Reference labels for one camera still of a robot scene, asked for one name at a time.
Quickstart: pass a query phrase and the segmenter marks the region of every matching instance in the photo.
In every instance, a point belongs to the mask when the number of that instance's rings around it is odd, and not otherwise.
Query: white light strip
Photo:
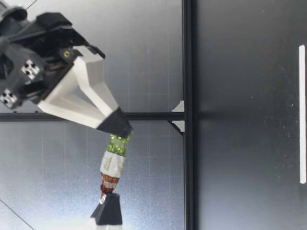
[[[299,136],[300,136],[300,183],[306,183],[306,67],[305,46],[299,47]]]

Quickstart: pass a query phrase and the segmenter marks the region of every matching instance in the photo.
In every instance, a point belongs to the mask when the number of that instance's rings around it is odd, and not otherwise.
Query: bottle
[[[121,138],[111,135],[110,143],[107,146],[100,167],[101,204],[104,203],[106,195],[114,191],[123,173],[126,147],[129,139],[129,136],[127,138]]]

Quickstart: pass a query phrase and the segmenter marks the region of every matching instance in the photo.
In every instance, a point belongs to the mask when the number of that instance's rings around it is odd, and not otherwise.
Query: bottle label
[[[125,157],[106,151],[101,162],[100,172],[104,175],[120,178],[124,168]]]

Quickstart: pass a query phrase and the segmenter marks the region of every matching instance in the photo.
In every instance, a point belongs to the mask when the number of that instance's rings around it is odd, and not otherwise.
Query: screw
[[[70,57],[70,55],[71,55],[71,54],[70,54],[70,52],[69,52],[69,51],[65,51],[65,52],[64,52],[64,57],[69,58],[69,57]]]

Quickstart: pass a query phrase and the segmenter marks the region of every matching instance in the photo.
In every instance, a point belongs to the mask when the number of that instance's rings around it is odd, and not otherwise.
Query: green bottle cap
[[[109,145],[107,146],[107,150],[119,156],[126,157],[126,148],[129,139],[130,136],[126,138],[121,138],[119,136],[111,135],[111,140]]]

